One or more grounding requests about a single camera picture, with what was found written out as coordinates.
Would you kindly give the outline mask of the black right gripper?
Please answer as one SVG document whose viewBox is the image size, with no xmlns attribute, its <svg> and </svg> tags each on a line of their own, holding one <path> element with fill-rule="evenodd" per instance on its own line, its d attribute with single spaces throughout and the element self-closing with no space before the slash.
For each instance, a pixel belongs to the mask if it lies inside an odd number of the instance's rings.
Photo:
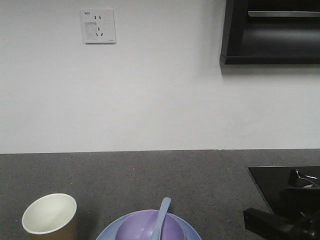
<svg viewBox="0 0 320 240">
<path fill-rule="evenodd" d="M 245 228 L 265 240 L 320 238 L 320 170 L 318 168 L 250 168 L 270 211 L 248 208 Z"/>
</svg>

